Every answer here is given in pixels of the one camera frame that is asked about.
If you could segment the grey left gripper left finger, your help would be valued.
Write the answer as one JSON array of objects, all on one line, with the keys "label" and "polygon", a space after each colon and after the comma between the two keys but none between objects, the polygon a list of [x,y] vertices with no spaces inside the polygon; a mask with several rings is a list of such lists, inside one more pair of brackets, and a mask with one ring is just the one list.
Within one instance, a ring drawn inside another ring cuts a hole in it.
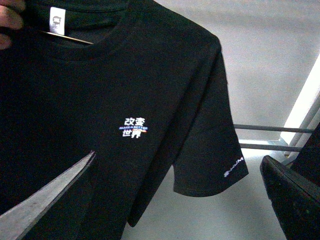
[{"label": "grey left gripper left finger", "polygon": [[0,216],[2,240],[76,240],[91,202],[90,152],[33,195]]}]

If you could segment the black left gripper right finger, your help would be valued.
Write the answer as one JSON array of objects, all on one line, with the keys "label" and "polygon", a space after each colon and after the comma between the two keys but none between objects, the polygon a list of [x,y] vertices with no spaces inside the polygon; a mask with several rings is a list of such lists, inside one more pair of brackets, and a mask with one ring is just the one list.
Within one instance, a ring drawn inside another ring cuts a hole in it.
[{"label": "black left gripper right finger", "polygon": [[317,127],[291,166],[269,155],[260,172],[267,196],[288,240],[320,238],[320,129]]}]

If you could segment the person's hand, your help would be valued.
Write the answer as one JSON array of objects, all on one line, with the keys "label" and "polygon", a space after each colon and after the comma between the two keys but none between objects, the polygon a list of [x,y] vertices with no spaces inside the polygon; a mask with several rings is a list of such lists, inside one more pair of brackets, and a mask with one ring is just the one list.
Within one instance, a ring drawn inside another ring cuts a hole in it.
[{"label": "person's hand", "polygon": [[0,0],[0,50],[11,47],[13,32],[23,28],[24,0]]}]

